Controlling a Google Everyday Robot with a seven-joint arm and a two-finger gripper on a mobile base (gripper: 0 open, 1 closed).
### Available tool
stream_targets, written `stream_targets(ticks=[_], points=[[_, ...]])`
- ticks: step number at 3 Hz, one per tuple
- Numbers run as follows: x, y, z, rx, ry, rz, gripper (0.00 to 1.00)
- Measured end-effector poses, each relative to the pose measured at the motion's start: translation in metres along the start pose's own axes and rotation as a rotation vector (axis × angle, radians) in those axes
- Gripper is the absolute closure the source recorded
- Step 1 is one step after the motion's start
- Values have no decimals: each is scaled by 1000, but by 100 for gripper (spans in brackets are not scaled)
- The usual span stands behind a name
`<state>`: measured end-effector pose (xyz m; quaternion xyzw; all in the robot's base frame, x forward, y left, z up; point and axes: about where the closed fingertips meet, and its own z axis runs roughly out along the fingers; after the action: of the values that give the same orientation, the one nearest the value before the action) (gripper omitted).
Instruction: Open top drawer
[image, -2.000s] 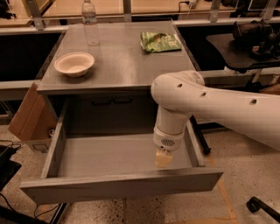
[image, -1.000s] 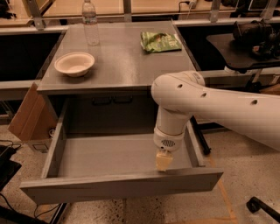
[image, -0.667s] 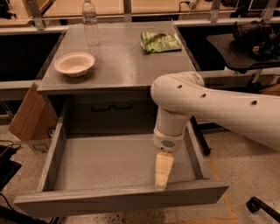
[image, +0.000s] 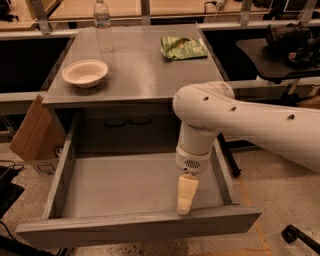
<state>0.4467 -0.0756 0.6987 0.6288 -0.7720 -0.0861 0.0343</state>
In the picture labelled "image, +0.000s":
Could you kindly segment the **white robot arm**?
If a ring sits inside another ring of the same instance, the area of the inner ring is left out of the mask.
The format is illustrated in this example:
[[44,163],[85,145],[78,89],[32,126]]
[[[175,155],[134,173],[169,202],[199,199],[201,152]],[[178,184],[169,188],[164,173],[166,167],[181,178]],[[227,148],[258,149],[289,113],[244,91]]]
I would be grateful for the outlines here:
[[192,84],[179,89],[173,110],[181,120],[176,163],[177,212],[187,215],[198,187],[196,175],[209,162],[222,132],[238,136],[293,162],[320,171],[320,111],[239,101],[225,82]]

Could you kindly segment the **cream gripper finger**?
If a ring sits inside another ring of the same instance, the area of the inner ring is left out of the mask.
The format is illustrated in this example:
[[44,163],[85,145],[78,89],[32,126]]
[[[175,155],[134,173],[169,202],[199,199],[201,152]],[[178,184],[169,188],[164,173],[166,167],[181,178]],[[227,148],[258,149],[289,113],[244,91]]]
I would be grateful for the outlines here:
[[183,174],[178,180],[177,212],[187,215],[192,206],[199,180],[192,174]]

